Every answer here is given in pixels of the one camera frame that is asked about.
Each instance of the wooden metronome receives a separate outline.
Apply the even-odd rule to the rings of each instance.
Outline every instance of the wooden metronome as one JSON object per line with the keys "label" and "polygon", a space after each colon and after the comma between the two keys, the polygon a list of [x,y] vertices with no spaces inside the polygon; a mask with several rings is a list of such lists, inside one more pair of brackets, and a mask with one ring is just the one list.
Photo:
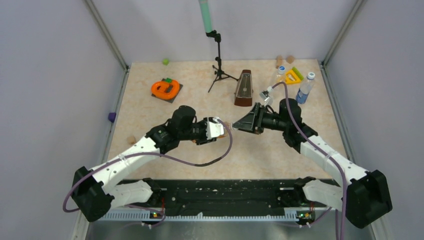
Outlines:
{"label": "wooden metronome", "polygon": [[241,71],[235,89],[234,105],[239,107],[251,107],[253,104],[252,71],[244,69]]}

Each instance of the beige table surface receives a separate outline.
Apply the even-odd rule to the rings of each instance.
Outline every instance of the beige table surface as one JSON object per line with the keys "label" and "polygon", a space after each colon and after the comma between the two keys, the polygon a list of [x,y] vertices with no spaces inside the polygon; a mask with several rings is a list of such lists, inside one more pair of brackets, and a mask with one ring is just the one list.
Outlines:
{"label": "beige table surface", "polygon": [[[198,119],[220,117],[226,122],[235,122],[246,115],[251,107],[234,106],[237,82],[233,79],[218,81],[210,93],[208,89],[215,78],[214,61],[133,63],[130,69],[119,115],[117,117],[109,157],[111,159],[130,145],[127,137],[134,135],[139,140],[152,127],[163,124],[179,106],[187,105],[196,110]],[[297,59],[292,66],[306,76],[316,74],[316,84],[305,104],[301,105],[303,121],[335,150],[346,155],[326,87],[316,59]],[[275,60],[223,61],[223,70],[238,78],[243,69],[252,72],[253,102],[260,102],[259,93],[271,84]],[[151,86],[162,78],[172,78],[183,84],[173,103],[151,96]],[[288,93],[294,98],[298,84],[289,85]],[[278,111],[284,97],[283,85],[273,92],[272,107]],[[136,170],[129,178],[155,179],[295,179],[312,176],[329,178],[320,167],[300,155],[284,142],[282,133],[265,129],[261,135],[233,131],[233,147],[227,157],[207,167],[193,167],[166,158],[153,160]],[[192,163],[206,163],[221,156],[228,147],[229,138],[196,146],[182,141],[168,155]]]}

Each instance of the water bottle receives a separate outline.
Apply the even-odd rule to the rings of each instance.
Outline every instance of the water bottle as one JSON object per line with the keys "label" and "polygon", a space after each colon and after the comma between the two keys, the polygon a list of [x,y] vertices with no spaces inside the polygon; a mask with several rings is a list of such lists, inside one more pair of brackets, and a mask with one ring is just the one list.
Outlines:
{"label": "water bottle", "polygon": [[280,81],[284,81],[284,79],[286,78],[285,73],[286,73],[286,68],[284,66],[279,66],[271,77],[271,86],[273,86],[274,84]]}
{"label": "water bottle", "polygon": [[296,101],[299,104],[304,104],[306,102],[306,99],[308,98],[309,93],[312,90],[312,87],[315,84],[315,73],[310,72],[307,74],[307,77],[303,79],[303,81],[300,83],[299,91],[296,95]]}

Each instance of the tripod stand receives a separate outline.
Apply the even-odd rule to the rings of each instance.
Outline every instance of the tripod stand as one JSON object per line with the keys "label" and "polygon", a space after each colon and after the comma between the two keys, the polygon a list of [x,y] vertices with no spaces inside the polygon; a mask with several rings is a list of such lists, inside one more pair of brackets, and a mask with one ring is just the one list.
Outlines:
{"label": "tripod stand", "polygon": [[206,36],[208,36],[210,38],[214,38],[215,39],[215,42],[218,43],[218,56],[215,57],[215,61],[218,62],[218,68],[216,68],[215,65],[212,65],[212,68],[215,70],[216,77],[215,77],[215,80],[213,80],[212,85],[210,86],[209,90],[207,91],[209,93],[211,91],[212,87],[214,86],[215,82],[217,82],[217,81],[221,81],[221,80],[228,79],[228,78],[232,78],[232,79],[238,81],[238,79],[235,78],[235,77],[233,77],[233,76],[231,76],[231,75],[226,74],[221,69],[221,66],[223,64],[222,63],[222,59],[221,59],[221,46],[220,46],[220,43],[221,43],[221,34],[217,33],[216,30],[213,30],[211,32],[207,32],[206,33]]}

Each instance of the small green cube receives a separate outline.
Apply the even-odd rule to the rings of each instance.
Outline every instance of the small green cube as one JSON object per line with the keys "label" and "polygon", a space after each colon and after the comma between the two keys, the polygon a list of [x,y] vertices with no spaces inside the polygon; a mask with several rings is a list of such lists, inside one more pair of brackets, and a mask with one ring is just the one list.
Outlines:
{"label": "small green cube", "polygon": [[169,63],[170,63],[170,60],[168,58],[164,58],[162,60],[162,64],[165,65],[165,66],[167,66]]}

